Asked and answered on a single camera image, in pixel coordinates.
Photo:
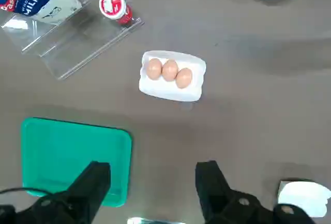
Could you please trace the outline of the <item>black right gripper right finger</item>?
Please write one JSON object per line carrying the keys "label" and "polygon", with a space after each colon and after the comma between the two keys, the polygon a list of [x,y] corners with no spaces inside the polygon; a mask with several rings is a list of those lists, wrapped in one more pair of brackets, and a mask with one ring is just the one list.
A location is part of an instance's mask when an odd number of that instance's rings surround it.
{"label": "black right gripper right finger", "polygon": [[255,196],[231,189],[214,160],[197,163],[195,187],[205,223],[314,223],[295,205],[277,204],[273,210],[268,210]]}

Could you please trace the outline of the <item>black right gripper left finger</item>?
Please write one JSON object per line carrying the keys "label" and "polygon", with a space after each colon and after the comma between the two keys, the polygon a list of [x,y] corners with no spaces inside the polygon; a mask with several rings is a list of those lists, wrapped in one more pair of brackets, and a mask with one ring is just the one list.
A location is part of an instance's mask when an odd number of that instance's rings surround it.
{"label": "black right gripper left finger", "polygon": [[51,193],[32,187],[16,187],[1,194],[34,191],[44,194],[25,210],[1,205],[1,223],[92,223],[111,186],[111,167],[92,161],[64,191]]}

